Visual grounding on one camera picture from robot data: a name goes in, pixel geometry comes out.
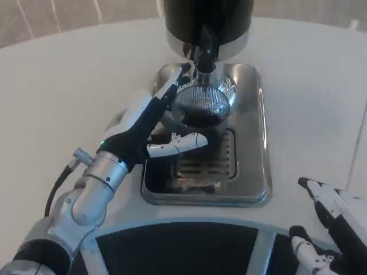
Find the white robotic finger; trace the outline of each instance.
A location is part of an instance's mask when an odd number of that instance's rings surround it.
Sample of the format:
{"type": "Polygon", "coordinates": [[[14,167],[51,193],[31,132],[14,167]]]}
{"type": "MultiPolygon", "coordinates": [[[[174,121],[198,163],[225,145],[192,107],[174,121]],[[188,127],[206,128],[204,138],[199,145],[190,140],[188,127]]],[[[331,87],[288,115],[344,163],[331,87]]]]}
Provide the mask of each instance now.
{"type": "Polygon", "coordinates": [[[301,237],[292,238],[292,248],[299,262],[314,275],[337,275],[330,270],[333,258],[317,254],[314,246],[301,237]]]}
{"type": "Polygon", "coordinates": [[[172,134],[171,142],[161,145],[149,145],[147,150],[152,158],[159,156],[172,156],[196,148],[203,147],[208,144],[208,140],[200,133],[191,133],[190,135],[181,137],[180,135],[172,134]]]}

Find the white tabletop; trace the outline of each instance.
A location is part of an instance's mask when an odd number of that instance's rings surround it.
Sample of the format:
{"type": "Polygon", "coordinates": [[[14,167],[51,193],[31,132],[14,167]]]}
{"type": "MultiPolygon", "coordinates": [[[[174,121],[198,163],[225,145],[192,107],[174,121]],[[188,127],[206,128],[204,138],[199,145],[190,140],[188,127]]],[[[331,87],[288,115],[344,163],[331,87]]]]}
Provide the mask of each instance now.
{"type": "MultiPolygon", "coordinates": [[[[0,265],[36,220],[73,150],[93,153],[131,93],[150,89],[164,64],[182,62],[162,19],[101,25],[0,50],[0,265]]],[[[109,206],[104,234],[160,221],[224,221],[286,232],[303,225],[330,242],[300,176],[344,188],[365,107],[367,35],[254,18],[248,46],[229,63],[262,76],[274,194],[255,209],[152,206],[130,174],[109,206]]],[[[73,187],[81,169],[62,187],[73,187]]]]}

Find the metal drip tray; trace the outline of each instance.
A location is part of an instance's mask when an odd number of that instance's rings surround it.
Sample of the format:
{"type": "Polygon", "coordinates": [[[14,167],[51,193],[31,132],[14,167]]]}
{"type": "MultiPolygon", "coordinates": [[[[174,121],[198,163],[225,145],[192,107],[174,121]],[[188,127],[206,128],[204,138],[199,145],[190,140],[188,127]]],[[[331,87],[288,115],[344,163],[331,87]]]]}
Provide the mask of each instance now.
{"type": "Polygon", "coordinates": [[[209,156],[182,154],[174,164],[174,176],[180,179],[230,179],[236,173],[235,136],[224,133],[221,147],[209,156]]]}
{"type": "MultiPolygon", "coordinates": [[[[159,70],[156,92],[178,64],[159,70]]],[[[237,86],[237,99],[221,147],[211,153],[187,152],[150,159],[142,178],[142,197],[152,204],[248,207],[271,195],[263,92],[254,68],[224,65],[237,86]]]]}

